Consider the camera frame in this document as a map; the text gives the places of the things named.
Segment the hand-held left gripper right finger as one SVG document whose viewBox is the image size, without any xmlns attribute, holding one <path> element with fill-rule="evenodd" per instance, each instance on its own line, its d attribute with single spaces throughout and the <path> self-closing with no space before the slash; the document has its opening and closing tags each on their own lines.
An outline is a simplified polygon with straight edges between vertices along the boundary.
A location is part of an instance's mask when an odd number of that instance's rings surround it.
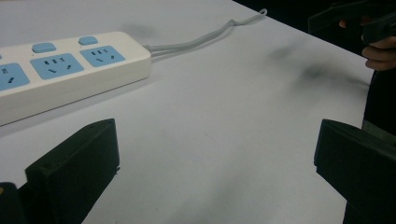
<svg viewBox="0 0 396 224">
<path fill-rule="evenodd" d="M 343 224 L 396 224 L 396 147 L 356 127 L 325 119 L 314 164 L 346 199 Z"/>
</svg>

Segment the white power strip blue sockets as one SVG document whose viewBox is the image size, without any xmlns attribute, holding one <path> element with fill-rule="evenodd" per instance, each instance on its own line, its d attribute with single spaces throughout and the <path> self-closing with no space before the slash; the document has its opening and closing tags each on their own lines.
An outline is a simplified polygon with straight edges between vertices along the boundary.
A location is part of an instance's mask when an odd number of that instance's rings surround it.
<svg viewBox="0 0 396 224">
<path fill-rule="evenodd" d="M 150 67 L 123 32 L 0 48 L 0 126 L 145 79 Z"/>
</svg>

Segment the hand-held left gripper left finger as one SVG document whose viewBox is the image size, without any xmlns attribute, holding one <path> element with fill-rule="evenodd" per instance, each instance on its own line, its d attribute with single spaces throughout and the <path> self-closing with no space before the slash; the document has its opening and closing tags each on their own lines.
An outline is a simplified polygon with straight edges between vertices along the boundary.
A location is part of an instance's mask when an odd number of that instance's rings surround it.
<svg viewBox="0 0 396 224">
<path fill-rule="evenodd" d="M 81 224 L 120 169 L 116 123 L 89 124 L 25 169 L 34 224 Z"/>
</svg>

